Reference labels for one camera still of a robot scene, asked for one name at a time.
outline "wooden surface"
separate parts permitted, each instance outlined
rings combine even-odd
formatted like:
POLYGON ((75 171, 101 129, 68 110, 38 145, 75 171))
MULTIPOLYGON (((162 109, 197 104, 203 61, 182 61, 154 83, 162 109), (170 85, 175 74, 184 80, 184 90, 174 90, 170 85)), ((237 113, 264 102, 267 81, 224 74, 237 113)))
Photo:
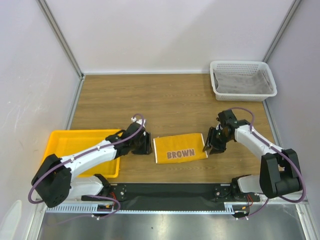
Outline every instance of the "wooden surface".
MULTIPOLYGON (((151 137, 203 133, 216 126, 217 114, 231 107, 254 112, 254 127, 273 142, 261 102, 217 101, 209 74, 87 75, 71 129, 126 129, 135 113, 146 118, 151 137)), ((234 110, 238 120, 251 116, 234 110)), ((111 182, 224 183, 233 177, 259 174, 260 160, 238 142, 208 159, 156 164, 155 156, 122 156, 118 178, 111 182)))

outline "yellow towel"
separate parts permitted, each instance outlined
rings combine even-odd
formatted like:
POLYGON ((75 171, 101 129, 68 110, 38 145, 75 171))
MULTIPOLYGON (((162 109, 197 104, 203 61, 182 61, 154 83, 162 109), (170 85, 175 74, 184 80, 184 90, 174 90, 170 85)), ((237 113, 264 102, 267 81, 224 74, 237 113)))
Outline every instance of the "yellow towel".
POLYGON ((202 133, 164 136, 153 139, 155 163, 174 164, 206 159, 202 133))

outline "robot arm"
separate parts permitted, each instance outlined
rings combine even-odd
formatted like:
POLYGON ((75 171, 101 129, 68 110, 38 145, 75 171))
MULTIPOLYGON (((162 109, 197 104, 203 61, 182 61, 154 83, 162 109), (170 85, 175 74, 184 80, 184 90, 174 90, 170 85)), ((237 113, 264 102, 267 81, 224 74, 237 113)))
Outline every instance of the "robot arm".
POLYGON ((237 120, 230 109, 220 112, 217 120, 220 124, 216 128, 209 129, 204 151, 210 150, 210 154, 223 153, 227 142, 234 140, 261 159, 259 176, 240 176, 232 180, 239 193, 263 193, 268 198, 275 198, 302 189, 295 170, 272 148, 289 157, 300 170, 298 156, 294 150, 272 144, 250 126, 248 121, 237 120))
POLYGON ((151 135, 146 132, 145 121, 136 119, 132 121, 127 130, 110 135, 86 150, 69 156, 57 157, 52 154, 45 158, 31 184, 36 184, 35 190, 49 208, 59 205, 68 198, 102 193, 104 187, 107 187, 105 183, 107 180, 103 176, 96 174, 92 177, 77 178, 86 170, 126 155, 130 151, 133 154, 144 155, 152 152, 151 135), (62 166, 48 174, 57 165, 62 166))

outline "white basket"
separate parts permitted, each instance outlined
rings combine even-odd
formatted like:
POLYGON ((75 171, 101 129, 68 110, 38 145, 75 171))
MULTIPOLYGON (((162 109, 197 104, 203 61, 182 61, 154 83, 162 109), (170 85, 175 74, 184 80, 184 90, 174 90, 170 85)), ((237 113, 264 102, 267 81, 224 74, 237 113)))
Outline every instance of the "white basket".
POLYGON ((268 97, 277 95, 277 86, 272 76, 271 70, 262 61, 213 61, 210 63, 211 85, 215 93, 215 98, 219 101, 255 101, 262 102, 268 97), (267 83, 272 90, 271 94, 236 94, 217 92, 214 71, 230 75, 252 76, 261 70, 266 76, 267 83))

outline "yellow tray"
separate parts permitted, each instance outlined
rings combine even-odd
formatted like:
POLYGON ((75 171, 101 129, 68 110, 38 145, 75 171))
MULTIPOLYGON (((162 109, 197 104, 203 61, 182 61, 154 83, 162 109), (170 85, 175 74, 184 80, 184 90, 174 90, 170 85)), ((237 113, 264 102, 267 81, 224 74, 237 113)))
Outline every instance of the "yellow tray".
MULTIPOLYGON (((107 136, 115 134, 118 131, 119 129, 53 131, 46 146, 42 162, 51 154, 55 154, 59 158, 76 154, 100 143, 107 136)), ((119 174, 119 165, 120 157, 90 168, 78 177, 85 178, 91 177, 94 174, 101 174, 105 178, 116 178, 119 174)))

